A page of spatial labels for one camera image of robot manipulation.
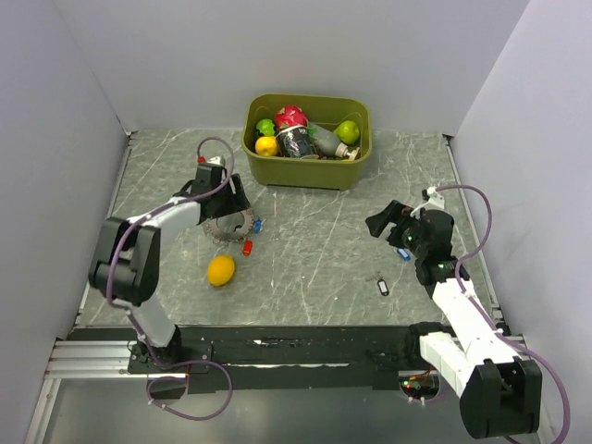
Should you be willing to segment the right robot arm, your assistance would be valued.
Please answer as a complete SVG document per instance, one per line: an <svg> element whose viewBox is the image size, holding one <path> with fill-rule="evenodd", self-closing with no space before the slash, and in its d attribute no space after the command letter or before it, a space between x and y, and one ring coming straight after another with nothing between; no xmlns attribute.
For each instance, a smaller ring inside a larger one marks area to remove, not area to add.
<svg viewBox="0 0 592 444"><path fill-rule="evenodd" d="M472 438L537 432L542 372L502 340L475 297L470 276L452 253L453 217L441 206L413 210L392 201L365 224L374 238L388 229L388 244L412 254L418 282L451 327L411 326L403 348L406 362L437 369L458 396Z"/></svg>

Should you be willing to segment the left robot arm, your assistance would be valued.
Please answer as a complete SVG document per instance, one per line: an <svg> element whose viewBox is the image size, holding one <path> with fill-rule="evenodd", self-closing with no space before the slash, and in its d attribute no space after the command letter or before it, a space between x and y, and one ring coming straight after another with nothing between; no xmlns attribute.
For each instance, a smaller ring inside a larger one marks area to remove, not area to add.
<svg viewBox="0 0 592 444"><path fill-rule="evenodd" d="M156 290L161 247L181 231L251 209L237 173L212 161L166 203L127 219L110 216L101 226L88 280L107 303L125 312L142 353L164 372L177 369L183 350L179 327L166 314Z"/></svg>

